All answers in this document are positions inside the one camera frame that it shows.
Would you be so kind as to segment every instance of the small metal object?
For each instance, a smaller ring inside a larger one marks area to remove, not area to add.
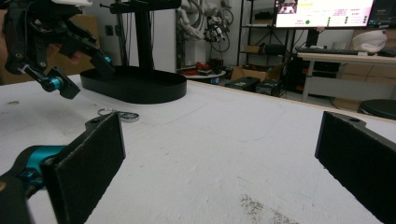
[[[108,114],[108,113],[106,113],[106,111],[109,112],[109,113],[111,113],[111,112],[120,113],[120,119],[121,119],[121,121],[129,122],[129,123],[137,122],[137,121],[139,120],[139,118],[140,118],[139,115],[136,114],[136,113],[118,111],[118,110],[115,110],[115,109],[113,109],[113,108],[103,108],[103,109],[100,109],[100,110],[98,110],[98,115],[105,115],[105,114]]]

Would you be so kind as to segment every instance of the cardboard box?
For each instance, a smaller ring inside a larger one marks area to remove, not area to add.
[[[341,109],[347,109],[347,110],[352,110],[352,111],[358,111],[359,104],[361,101],[357,100],[348,100],[348,99],[342,99],[342,98],[335,98],[332,103],[337,107]]]
[[[369,77],[391,77],[396,78],[396,67],[393,66],[373,66],[368,74]]]
[[[354,74],[359,76],[368,76],[370,71],[373,69],[372,65],[369,64],[346,64],[344,73]]]
[[[248,52],[248,53],[260,53],[261,52],[261,48],[260,46],[250,46],[250,45],[246,45],[244,48],[244,52]]]
[[[99,36],[95,16],[93,16],[93,15],[76,15],[71,19],[71,21],[75,22],[76,24],[78,24],[81,27],[86,28],[94,36],[96,36],[96,37]],[[54,66],[57,66],[58,68],[60,68],[67,75],[79,74],[82,71],[93,68],[93,66],[90,63],[91,57],[83,55],[78,64],[72,64],[72,63],[70,63],[70,60],[67,57],[59,54],[58,51],[59,51],[59,49],[57,49],[56,47],[49,46],[48,52],[50,52],[50,53],[48,53],[48,57],[47,57],[48,68],[45,72],[46,74]],[[0,62],[0,79],[4,85],[33,80],[31,77],[29,77],[26,74],[23,74],[23,75],[10,74],[4,67],[5,63],[6,62]]]
[[[390,77],[367,77],[366,80],[368,82],[386,83],[386,84],[394,84],[394,85],[396,85],[396,78],[390,78]]]
[[[260,81],[265,79],[279,80],[284,66],[284,63],[280,63],[275,66],[262,66],[255,64],[237,66],[233,69],[231,81],[237,80],[241,77],[257,77]]]
[[[268,19],[268,20],[254,20],[253,24],[266,24],[269,26],[272,26],[274,24],[273,19]]]
[[[366,32],[370,32],[377,29],[367,30],[355,30],[352,37],[360,35]],[[385,47],[395,48],[396,47],[396,30],[387,30],[387,43]],[[396,67],[392,66],[378,66],[368,64],[347,64],[344,69],[342,79],[358,80],[366,82],[377,82],[377,83],[391,83],[396,84]],[[349,109],[357,111],[361,101],[348,100],[342,98],[334,99],[333,103],[339,108]]]

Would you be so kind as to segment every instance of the white table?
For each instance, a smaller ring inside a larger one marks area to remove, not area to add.
[[[193,81],[203,81],[210,84],[219,84],[220,77],[224,76],[225,74],[226,74],[225,71],[221,71],[218,74],[210,74],[207,76],[195,75],[195,76],[184,76],[184,77],[186,79],[190,79]]]
[[[316,53],[298,53],[298,57],[310,62],[304,84],[303,102],[306,102],[308,93],[353,100],[396,99],[396,86],[393,84],[312,76],[315,62],[396,66],[396,58]]]
[[[88,223],[379,223],[314,157],[323,107],[197,82],[161,105],[0,87],[0,173],[29,146],[69,144],[103,107],[141,119],[122,123],[126,159]],[[396,122],[352,115],[396,141]],[[29,204],[56,222],[46,191]]]

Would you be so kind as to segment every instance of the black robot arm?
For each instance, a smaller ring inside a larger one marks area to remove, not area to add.
[[[59,52],[67,57],[78,51],[92,57],[91,64],[100,74],[111,77],[114,67],[95,45],[95,37],[69,20],[80,13],[76,6],[56,4],[50,0],[10,2],[3,25],[8,72],[15,75],[26,73],[45,91],[59,90],[63,97],[73,99],[79,88],[62,71],[55,67],[44,74],[48,67],[47,47],[56,44],[61,45]]]

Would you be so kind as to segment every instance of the monitor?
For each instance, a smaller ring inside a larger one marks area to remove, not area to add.
[[[275,0],[274,27],[366,27],[375,0]]]

